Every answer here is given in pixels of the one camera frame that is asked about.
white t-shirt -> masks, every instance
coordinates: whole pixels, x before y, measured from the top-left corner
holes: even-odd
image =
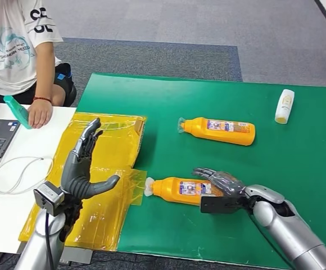
[[[43,0],[0,0],[0,95],[29,89],[36,82],[35,48],[62,41]]]

knee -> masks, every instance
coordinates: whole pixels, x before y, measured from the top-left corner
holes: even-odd
[[[57,84],[53,85],[51,102],[53,106],[63,106],[66,99],[65,91]]]

white table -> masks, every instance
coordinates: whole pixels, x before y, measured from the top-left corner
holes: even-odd
[[[52,118],[45,127],[30,130],[23,126],[19,127],[1,162],[20,156],[53,158],[62,133],[67,127],[75,111],[76,108],[54,107]],[[15,117],[7,105],[0,104],[0,119],[15,119]],[[11,164],[2,167],[0,170],[0,189],[8,190],[14,185],[22,169],[30,160],[12,161]],[[44,163],[44,161],[32,164],[30,169],[27,170],[21,187],[18,190],[30,187],[42,179],[48,173],[49,165],[49,162]],[[0,252],[20,253],[22,251],[18,236],[34,202],[35,197],[33,191],[21,195],[0,195]],[[74,248],[69,250],[70,251],[64,251],[66,258],[63,259],[72,260],[72,257],[76,257],[79,251],[85,257],[88,255],[90,260],[92,253],[91,250]]]

robotic arm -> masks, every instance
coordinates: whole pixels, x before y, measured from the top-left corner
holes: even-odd
[[[225,194],[202,197],[201,212],[210,212],[212,202],[219,202],[222,207],[214,210],[220,213],[245,209],[266,229],[296,269],[326,269],[326,246],[283,195],[258,184],[244,186],[230,174],[207,168],[196,168],[193,174],[208,179]]]
[[[60,188],[47,181],[34,190],[36,202],[42,210],[14,269],[56,269],[66,237],[79,219],[82,200],[111,190],[119,180],[119,176],[113,175],[103,182],[89,182],[93,150],[103,133],[96,132],[99,127],[99,118],[91,122],[69,153]]]

dark gray carpet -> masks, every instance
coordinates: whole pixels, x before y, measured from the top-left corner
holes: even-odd
[[[73,106],[93,72],[242,81],[235,46],[65,38],[56,55],[72,66]]]
[[[18,255],[5,254],[0,260],[0,270],[13,270]],[[219,263],[195,262],[192,260],[169,259],[147,255],[135,255],[119,252],[95,251],[89,265],[72,263],[60,265],[59,270],[254,270]]]

